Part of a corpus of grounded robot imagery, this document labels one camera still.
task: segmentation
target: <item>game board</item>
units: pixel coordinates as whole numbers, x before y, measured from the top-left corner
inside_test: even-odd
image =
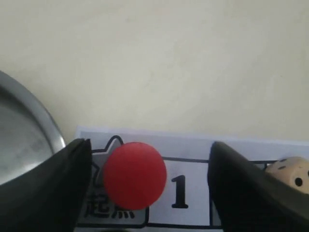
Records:
[[[256,141],[234,138],[158,133],[137,130],[78,128],[77,138],[90,138],[93,153],[92,180],[76,232],[127,228],[141,232],[219,232],[220,219],[210,199],[207,171],[211,145],[224,141],[261,169],[288,156],[309,158],[309,143]],[[159,151],[168,178],[158,201],[143,210],[126,211],[115,206],[102,186],[101,167],[112,151],[127,142],[144,142]]]

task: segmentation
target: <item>table surface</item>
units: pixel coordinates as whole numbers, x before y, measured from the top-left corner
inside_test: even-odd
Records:
[[[307,0],[3,0],[0,70],[77,125],[309,140]]]

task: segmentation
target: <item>black dot on die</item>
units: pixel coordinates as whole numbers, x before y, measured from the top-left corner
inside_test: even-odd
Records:
[[[298,187],[300,187],[300,186],[302,186],[303,185],[303,180],[301,179],[301,178],[296,178],[295,179],[295,184],[298,186]]]

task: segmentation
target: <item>silver bowl rim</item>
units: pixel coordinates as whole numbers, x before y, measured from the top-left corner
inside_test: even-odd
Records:
[[[65,147],[60,129],[43,104],[22,84],[0,71],[0,88],[20,102],[34,117],[54,153]]]

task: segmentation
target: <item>dice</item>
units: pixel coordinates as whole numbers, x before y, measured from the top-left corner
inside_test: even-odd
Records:
[[[265,171],[283,183],[309,194],[309,161],[302,157],[281,159]]]

